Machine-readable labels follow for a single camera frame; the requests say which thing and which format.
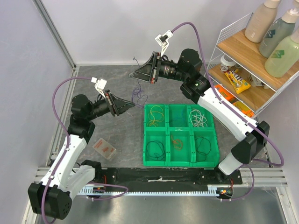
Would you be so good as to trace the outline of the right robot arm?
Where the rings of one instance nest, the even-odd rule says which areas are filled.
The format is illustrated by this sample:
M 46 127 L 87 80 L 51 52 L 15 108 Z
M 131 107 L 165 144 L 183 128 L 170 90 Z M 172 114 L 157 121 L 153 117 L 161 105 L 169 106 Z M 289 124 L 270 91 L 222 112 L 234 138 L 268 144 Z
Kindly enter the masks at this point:
M 177 62 L 153 52 L 145 64 L 128 76 L 151 84 L 160 77 L 181 81 L 183 95 L 208 110 L 235 136 L 238 144 L 214 171 L 215 180 L 223 184 L 236 169 L 249 164 L 266 146 L 270 126 L 265 121 L 258 123 L 233 106 L 229 107 L 229 102 L 201 75 L 201 66 L 202 60 L 193 49 L 183 50 Z

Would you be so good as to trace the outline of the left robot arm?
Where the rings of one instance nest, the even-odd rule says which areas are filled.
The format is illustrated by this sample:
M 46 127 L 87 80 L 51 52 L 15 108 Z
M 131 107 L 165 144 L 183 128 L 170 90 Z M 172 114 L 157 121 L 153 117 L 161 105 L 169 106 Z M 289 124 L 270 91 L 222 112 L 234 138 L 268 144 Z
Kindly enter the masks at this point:
M 102 180 L 100 162 L 86 160 L 73 175 L 71 171 L 93 135 L 93 120 L 107 113 L 119 116 L 134 107 L 131 101 L 121 99 L 109 90 L 95 102 L 86 95 L 76 95 L 71 101 L 71 118 L 64 144 L 47 174 L 39 183 L 28 188 L 31 208 L 43 218 L 63 220 L 69 214 L 72 201 L 89 182 Z

